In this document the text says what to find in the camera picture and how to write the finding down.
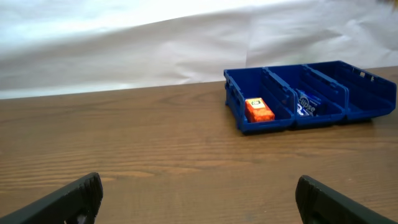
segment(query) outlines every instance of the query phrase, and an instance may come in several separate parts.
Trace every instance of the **blue package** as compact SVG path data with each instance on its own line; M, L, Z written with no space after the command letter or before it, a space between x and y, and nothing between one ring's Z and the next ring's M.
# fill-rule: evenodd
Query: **blue package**
M298 103L302 105L311 116L324 112L326 104L322 103L321 99L303 90L295 89L295 91L298 94Z
M297 113L300 116L310 116L300 103L297 103Z

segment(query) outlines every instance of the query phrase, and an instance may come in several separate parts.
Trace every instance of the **blue plastic tray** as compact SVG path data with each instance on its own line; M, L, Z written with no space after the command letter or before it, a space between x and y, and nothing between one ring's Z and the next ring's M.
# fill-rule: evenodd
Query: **blue plastic tray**
M331 125L389 114L396 106L396 84L347 63L225 70L226 104L244 133ZM318 116L297 114L297 93L304 90L327 104ZM250 123L245 100L261 97L275 114L274 121Z

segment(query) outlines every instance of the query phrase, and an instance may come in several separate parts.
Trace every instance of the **wooden table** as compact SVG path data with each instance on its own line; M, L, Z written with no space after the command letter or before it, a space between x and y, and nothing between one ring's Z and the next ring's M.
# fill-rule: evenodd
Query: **wooden table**
M243 136L224 101L223 82L0 101L0 216L99 172L99 224L301 223L307 174L398 221L397 110Z

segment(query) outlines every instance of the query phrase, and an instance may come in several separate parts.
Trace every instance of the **small orange package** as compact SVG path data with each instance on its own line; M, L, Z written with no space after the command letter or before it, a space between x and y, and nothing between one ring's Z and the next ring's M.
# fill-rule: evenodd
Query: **small orange package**
M244 114L250 123L275 120L275 114L266 105L262 98L247 99L245 104L246 110Z

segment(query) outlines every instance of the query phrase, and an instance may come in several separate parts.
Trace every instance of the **white sheet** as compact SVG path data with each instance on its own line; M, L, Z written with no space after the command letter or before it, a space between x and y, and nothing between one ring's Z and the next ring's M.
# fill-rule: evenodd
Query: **white sheet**
M398 13L373 0L8 0L0 37L0 98L211 82L226 68L398 65Z

